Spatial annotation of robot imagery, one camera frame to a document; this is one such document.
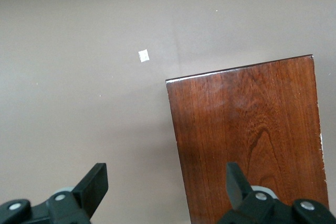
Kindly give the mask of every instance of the wooden board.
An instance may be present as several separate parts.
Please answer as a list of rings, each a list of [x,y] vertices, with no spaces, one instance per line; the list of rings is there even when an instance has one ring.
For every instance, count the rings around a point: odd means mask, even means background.
[[[328,206],[313,56],[166,81],[192,223],[231,209],[227,162],[285,204]]]

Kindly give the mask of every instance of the gray surface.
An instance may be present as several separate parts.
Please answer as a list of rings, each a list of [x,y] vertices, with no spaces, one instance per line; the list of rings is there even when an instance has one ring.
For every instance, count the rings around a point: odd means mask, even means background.
[[[0,0],[1,202],[106,162],[94,223],[188,223],[165,79],[314,54],[336,213],[335,39],[336,0]]]

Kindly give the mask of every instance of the metal bolt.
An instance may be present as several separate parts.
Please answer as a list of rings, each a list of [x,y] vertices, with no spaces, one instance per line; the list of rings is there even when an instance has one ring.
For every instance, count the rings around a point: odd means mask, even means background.
[[[267,196],[263,193],[256,193],[256,198],[260,200],[266,200]]]
[[[315,209],[314,205],[308,201],[303,201],[300,203],[301,207],[306,210],[313,211]]]
[[[15,210],[15,209],[18,209],[18,208],[20,208],[20,206],[21,206],[21,203],[15,203],[15,204],[12,204],[12,205],[10,205],[9,206],[9,210]]]
[[[60,194],[60,195],[57,195],[55,197],[55,200],[60,201],[60,200],[63,200],[64,198],[65,198],[65,195],[64,194]]]

